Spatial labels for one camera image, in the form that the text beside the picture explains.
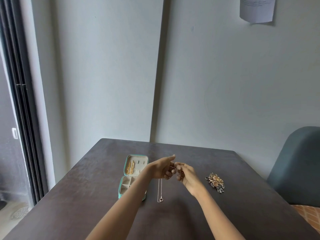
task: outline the gray chair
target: gray chair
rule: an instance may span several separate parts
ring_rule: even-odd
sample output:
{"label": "gray chair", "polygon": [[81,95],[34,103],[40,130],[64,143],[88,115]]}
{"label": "gray chair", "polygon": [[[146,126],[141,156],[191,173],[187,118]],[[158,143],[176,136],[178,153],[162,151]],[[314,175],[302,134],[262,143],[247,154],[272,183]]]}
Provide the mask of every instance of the gray chair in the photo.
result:
{"label": "gray chair", "polygon": [[290,134],[267,182],[289,204],[320,207],[320,127]]}

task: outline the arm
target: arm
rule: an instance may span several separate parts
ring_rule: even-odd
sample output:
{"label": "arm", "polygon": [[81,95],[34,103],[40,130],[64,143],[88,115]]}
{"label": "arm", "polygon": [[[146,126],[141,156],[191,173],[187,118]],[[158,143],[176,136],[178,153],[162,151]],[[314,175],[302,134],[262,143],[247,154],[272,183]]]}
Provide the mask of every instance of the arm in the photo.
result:
{"label": "arm", "polygon": [[199,202],[214,238],[216,240],[245,240],[201,183],[194,168],[180,162],[176,162],[175,166],[180,170],[177,180],[181,181]]}
{"label": "arm", "polygon": [[98,222],[86,240],[126,239],[151,179],[169,179],[175,173],[175,170],[170,170],[174,158],[175,155],[163,157],[148,164],[123,196]]}

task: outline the dark wooden table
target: dark wooden table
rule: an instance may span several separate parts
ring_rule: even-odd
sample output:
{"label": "dark wooden table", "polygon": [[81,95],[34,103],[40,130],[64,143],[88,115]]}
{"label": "dark wooden table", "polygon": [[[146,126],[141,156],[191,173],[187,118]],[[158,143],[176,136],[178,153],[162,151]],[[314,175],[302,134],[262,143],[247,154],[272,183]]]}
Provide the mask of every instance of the dark wooden table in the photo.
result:
{"label": "dark wooden table", "polygon": [[[235,152],[182,145],[101,139],[23,218],[5,240],[85,239],[118,200],[118,187],[128,154],[144,154],[152,162],[176,154],[192,165],[230,221],[247,239],[320,239],[314,230]],[[225,193],[205,177],[217,173]],[[213,239],[194,197],[175,178],[152,180],[128,239]]]}

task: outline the jewelry box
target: jewelry box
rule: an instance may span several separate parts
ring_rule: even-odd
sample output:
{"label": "jewelry box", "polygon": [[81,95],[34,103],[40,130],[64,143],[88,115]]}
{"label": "jewelry box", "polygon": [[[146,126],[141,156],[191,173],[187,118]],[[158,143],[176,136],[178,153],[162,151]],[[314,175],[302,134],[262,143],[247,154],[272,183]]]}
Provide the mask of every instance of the jewelry box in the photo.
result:
{"label": "jewelry box", "polygon": [[[121,178],[118,190],[119,198],[127,191],[127,189],[129,189],[129,187],[148,163],[149,158],[145,155],[130,154],[127,156],[123,168],[124,176]],[[145,200],[146,194],[147,192],[144,193],[142,200]]]}

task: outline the white wall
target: white wall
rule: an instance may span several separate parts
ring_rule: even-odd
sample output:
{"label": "white wall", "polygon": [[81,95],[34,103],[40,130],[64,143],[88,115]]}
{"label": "white wall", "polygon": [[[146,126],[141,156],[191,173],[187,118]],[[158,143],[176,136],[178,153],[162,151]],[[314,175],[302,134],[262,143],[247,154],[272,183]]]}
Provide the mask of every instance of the white wall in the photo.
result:
{"label": "white wall", "polygon": [[320,126],[320,0],[172,0],[156,142],[236,151],[267,177],[290,133]]}
{"label": "white wall", "polygon": [[149,141],[163,0],[54,0],[72,167],[101,138]]}
{"label": "white wall", "polygon": [[20,0],[48,187],[67,173],[49,0]]}

